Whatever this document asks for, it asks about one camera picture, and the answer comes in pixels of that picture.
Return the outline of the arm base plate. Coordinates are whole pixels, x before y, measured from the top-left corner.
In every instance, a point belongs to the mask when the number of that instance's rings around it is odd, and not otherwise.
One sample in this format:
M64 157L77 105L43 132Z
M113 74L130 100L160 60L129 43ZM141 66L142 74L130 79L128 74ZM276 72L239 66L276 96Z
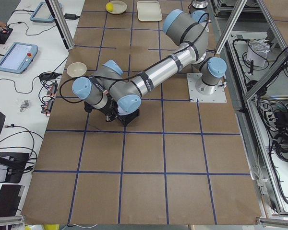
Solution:
M222 80L215 86L205 85L201 73L187 73L189 98L191 103L227 103Z

